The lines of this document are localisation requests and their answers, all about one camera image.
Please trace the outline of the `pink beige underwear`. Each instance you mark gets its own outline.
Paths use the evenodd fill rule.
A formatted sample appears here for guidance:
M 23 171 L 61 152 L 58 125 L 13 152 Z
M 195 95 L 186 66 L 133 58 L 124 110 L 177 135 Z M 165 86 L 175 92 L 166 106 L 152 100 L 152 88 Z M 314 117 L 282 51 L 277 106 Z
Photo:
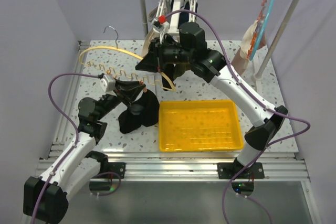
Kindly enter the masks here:
M 253 24 L 250 25 L 249 28 L 245 31 L 240 43 L 240 48 L 236 52 L 233 60 L 231 61 L 231 65 L 240 76 L 245 72 L 249 64 L 248 51 L 251 48 L 250 43 L 252 41 L 253 33 L 256 27 L 257 20 L 255 20 Z

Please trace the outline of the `navy blue underwear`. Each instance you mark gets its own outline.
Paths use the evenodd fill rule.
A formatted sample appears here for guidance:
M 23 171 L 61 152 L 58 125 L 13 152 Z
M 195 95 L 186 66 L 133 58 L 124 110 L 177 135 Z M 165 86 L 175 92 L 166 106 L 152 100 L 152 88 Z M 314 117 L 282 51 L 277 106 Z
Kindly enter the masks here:
M 173 10 L 174 0 L 169 0 L 170 9 Z M 183 0 L 180 9 L 191 10 L 190 8 L 190 0 Z M 189 21 L 189 13 L 180 13 L 179 21 L 178 21 L 178 28 Z

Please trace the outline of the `olive green underwear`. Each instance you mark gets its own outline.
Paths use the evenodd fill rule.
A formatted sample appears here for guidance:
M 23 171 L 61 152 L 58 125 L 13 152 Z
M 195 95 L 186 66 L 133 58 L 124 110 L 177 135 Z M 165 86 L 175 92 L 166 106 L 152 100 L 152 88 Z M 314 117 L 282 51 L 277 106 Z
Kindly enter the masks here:
M 181 77 L 186 71 L 191 70 L 191 65 L 186 64 L 175 64 L 173 68 L 173 79 L 176 80 L 178 77 Z

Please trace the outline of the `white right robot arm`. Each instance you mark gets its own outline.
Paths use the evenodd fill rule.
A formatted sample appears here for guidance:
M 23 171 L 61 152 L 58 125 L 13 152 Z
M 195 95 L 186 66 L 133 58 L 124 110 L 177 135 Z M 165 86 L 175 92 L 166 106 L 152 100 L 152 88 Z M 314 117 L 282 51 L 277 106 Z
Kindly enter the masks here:
M 173 65 L 188 65 L 191 71 L 205 82 L 226 94 L 249 118 L 252 128 L 245 134 L 246 144 L 234 159 L 236 176 L 246 178 L 253 171 L 253 163 L 270 140 L 277 134 L 288 110 L 275 106 L 262 98 L 229 66 L 223 54 L 209 49 L 205 31 L 199 24 L 184 23 L 179 27 L 179 41 L 169 34 L 163 39 L 152 39 L 147 54 L 135 69 L 146 72 L 163 72 L 173 77 Z

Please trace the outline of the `white rectangular clip hanger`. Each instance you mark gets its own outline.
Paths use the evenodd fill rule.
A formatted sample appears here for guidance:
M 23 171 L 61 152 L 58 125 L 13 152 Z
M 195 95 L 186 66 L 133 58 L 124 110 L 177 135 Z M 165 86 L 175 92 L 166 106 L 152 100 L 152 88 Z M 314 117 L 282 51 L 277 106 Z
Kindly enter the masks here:
M 183 0 L 174 0 L 173 10 L 171 11 L 169 0 L 159 0 L 158 6 L 148 14 L 148 22 L 152 23 L 153 19 L 156 17 L 167 14 L 169 12 L 179 10 L 182 3 Z M 190 0 L 191 11 L 196 12 L 197 7 L 198 7 L 197 0 Z M 178 31 L 179 16 L 180 13 L 177 13 L 169 18 L 170 27 L 168 33 L 172 36 L 177 36 L 179 34 Z M 196 21 L 196 16 L 189 14 L 189 21 L 192 22 Z

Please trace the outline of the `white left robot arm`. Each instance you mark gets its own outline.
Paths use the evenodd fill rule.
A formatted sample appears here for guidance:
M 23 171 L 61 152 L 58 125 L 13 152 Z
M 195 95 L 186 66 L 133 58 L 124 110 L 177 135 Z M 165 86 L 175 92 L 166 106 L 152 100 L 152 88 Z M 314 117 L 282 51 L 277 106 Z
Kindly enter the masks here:
M 101 83 L 105 94 L 99 100 L 85 97 L 78 103 L 74 140 L 48 169 L 26 180 L 23 212 L 31 217 L 31 223 L 60 223 L 71 197 L 92 178 L 122 178 L 111 169 L 105 154 L 94 151 L 107 128 L 101 119 L 121 103 L 131 106 L 145 84 L 116 79 L 101 79 Z

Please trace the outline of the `blue round clip hanger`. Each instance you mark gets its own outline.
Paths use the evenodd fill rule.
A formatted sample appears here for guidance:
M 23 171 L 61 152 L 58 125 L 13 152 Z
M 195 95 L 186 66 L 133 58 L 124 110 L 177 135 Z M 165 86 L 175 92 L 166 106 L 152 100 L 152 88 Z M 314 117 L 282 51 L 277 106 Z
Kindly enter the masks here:
M 257 25 L 253 32 L 247 59 L 252 61 L 262 41 L 275 0 L 262 0 Z

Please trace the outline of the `yellow plastic tray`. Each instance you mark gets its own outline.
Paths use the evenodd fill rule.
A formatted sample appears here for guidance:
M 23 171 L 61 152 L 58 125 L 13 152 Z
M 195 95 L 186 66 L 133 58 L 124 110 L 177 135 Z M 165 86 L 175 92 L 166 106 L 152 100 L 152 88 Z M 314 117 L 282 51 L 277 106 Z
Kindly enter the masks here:
M 231 100 L 162 101 L 158 126 L 162 152 L 236 151 L 244 146 Z

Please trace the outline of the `yellow round clip hanger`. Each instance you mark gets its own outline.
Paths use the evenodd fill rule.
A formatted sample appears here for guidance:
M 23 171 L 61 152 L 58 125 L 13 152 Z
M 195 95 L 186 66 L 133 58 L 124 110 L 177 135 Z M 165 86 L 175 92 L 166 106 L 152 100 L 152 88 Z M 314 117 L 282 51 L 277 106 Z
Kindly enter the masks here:
M 119 48 L 118 47 L 118 37 L 119 37 L 118 32 L 112 26 L 105 27 L 104 31 L 106 31 L 106 28 L 112 28 L 115 31 L 115 33 L 117 34 L 117 38 L 115 40 L 116 46 L 115 47 L 112 47 L 112 46 L 94 46 L 94 47 L 89 47 L 89 48 L 83 50 L 79 54 L 79 58 L 78 58 L 78 61 L 79 61 L 79 63 L 81 65 L 89 66 L 91 64 L 90 61 L 88 63 L 84 62 L 83 61 L 83 56 L 84 56 L 84 54 L 88 53 L 89 51 L 95 51 L 95 50 L 116 51 L 116 52 L 120 52 L 120 53 L 126 54 L 128 56 L 131 56 L 131 57 L 137 59 L 138 61 L 143 60 L 143 58 L 141 56 L 139 56 L 139 55 L 137 55 L 137 54 L 135 54 L 133 52 L 130 52 L 128 50 Z M 102 70 L 104 73 L 107 73 L 107 74 L 112 74 L 113 77 L 124 76 L 125 78 L 128 78 L 128 79 L 130 79 L 132 81 L 136 80 L 136 81 L 147 82 L 149 85 L 152 85 L 152 86 L 156 86 L 159 83 L 160 87 L 162 89 L 166 90 L 166 91 L 176 91 L 176 87 L 175 87 L 173 81 L 165 73 L 163 73 L 163 72 L 160 72 L 160 75 L 169 84 L 168 88 L 164 87 L 163 86 L 163 82 L 160 81 L 160 80 L 154 79 L 154 82 L 150 82 L 149 76 L 142 76 L 141 77 L 141 76 L 137 75 L 135 72 L 132 72 L 132 73 L 130 73 L 128 75 L 127 72 L 124 69 L 121 69 L 119 72 L 117 72 L 114 67 L 105 67 L 104 64 L 98 64 L 98 67 L 96 67 L 96 69 Z

